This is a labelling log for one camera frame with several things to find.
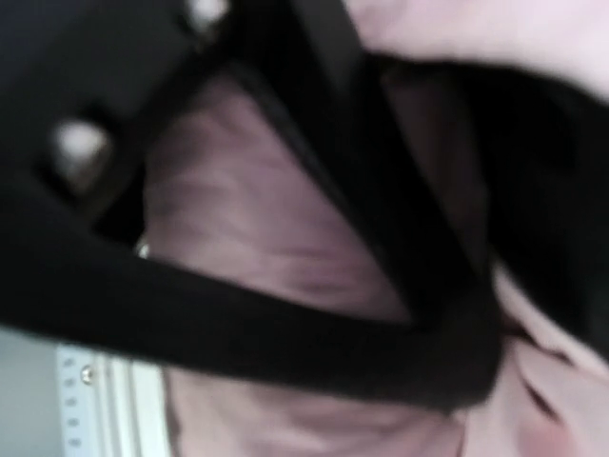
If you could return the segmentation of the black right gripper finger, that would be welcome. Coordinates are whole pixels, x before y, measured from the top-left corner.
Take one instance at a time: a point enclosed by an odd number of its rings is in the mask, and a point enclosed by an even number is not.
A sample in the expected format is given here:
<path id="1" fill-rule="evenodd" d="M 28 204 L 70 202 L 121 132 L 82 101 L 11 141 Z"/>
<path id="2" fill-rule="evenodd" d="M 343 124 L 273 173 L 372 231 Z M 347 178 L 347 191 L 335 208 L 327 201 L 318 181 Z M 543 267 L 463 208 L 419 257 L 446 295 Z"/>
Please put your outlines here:
<path id="1" fill-rule="evenodd" d="M 501 358 L 471 266 L 339 1 L 19 1 L 1 7 L 1 321 L 174 366 L 342 397 L 453 410 Z M 283 301 L 134 256 L 147 148 L 231 70 L 363 238 L 408 324 Z"/>

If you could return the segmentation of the pink umbrella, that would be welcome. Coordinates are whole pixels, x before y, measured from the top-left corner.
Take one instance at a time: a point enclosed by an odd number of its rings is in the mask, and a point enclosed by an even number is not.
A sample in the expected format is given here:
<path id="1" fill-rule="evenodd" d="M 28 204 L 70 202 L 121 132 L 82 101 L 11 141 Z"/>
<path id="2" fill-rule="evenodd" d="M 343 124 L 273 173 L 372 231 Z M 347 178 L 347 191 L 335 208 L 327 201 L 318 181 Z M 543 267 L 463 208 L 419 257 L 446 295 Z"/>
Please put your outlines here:
<path id="1" fill-rule="evenodd" d="M 374 51 L 514 64 L 608 93 L 604 1 L 351 1 Z M 147 162 L 153 257 L 314 308 L 402 321 L 380 269 L 255 102 L 212 79 Z M 451 415 L 165 372 L 176 456 L 604 456 L 608 365 L 495 271 L 499 380 Z"/>

